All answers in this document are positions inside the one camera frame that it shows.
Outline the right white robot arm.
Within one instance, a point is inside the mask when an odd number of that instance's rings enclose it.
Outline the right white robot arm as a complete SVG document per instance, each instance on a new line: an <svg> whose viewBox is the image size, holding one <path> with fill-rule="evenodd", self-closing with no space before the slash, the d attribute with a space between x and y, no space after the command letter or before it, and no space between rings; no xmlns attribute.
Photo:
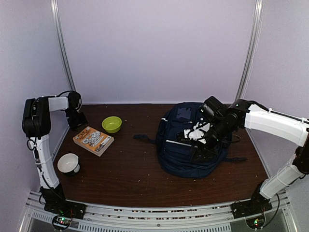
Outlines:
<svg viewBox="0 0 309 232"><path fill-rule="evenodd" d="M256 101L238 99L230 106L222 104L214 96L206 99L198 111L205 123L197 123L184 131L186 139L202 143L205 149L214 148L229 133L237 129L262 131L297 145L290 160L276 175L266 179L257 193L248 201L248 210L258 213L266 200L309 173L309 121L303 117L290 116L267 108Z"/></svg>

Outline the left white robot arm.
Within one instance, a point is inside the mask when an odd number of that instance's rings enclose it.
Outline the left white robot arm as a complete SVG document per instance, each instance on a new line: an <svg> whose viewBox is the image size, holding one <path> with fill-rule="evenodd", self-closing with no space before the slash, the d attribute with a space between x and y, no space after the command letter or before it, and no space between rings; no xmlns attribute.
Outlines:
<svg viewBox="0 0 309 232"><path fill-rule="evenodd" d="M40 178L40 191L44 200L60 215L66 214L70 207L65 200L61 183L55 173L49 146L52 112L63 111L69 128L77 130L87 124L81 95L73 90L54 96L41 96L27 99L22 117L22 130L27 137L27 148L33 152L35 165Z"/></svg>

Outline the navy blue backpack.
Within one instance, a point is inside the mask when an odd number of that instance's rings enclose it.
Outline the navy blue backpack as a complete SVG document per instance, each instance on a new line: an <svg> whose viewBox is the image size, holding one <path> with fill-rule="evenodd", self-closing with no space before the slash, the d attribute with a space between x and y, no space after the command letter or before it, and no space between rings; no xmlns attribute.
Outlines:
<svg viewBox="0 0 309 232"><path fill-rule="evenodd" d="M228 158L228 148L221 149L209 162L192 162L191 148L198 141L179 142L177 134L191 129L197 123L207 120L198 111L199 102L182 102L174 105L161 118L154 140L147 135L136 134L134 139L152 143L161 168L168 174L182 178L204 178L210 175L221 162L245 162L247 157Z"/></svg>

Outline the orange comic paperback book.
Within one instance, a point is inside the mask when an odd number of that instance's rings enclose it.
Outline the orange comic paperback book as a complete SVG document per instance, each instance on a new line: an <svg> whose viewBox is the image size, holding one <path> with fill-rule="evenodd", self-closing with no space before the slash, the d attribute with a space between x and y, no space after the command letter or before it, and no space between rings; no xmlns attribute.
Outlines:
<svg viewBox="0 0 309 232"><path fill-rule="evenodd" d="M73 141L80 147L100 157L114 142L114 138L87 126L73 137Z"/></svg>

